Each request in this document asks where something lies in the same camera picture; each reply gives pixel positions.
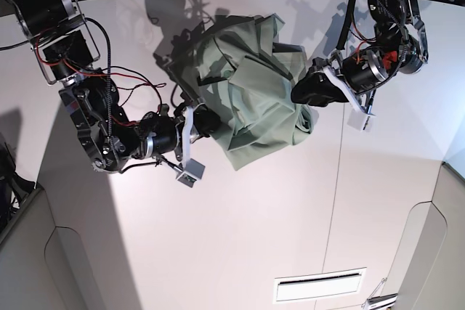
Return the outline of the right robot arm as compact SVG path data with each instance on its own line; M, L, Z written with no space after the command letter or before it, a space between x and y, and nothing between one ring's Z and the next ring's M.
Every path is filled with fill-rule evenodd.
M77 137L96 171L124 173L136 166L164 164L179 180L193 183L204 172L190 154L191 145L211 136L219 117L181 78L182 103L170 110L159 103L138 121L130 120L114 76L151 86L144 75L123 67L96 68L100 52L78 0L6 0L48 84L61 83L60 98Z

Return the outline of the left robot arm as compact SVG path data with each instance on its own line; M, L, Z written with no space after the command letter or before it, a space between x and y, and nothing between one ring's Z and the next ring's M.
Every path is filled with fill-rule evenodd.
M369 38L355 21L356 0L348 0L336 48L316 57L306 76L291 91L292 102L325 107L349 103L371 114L376 91L398 73L417 73L429 61L426 26L418 0L368 0L375 22Z

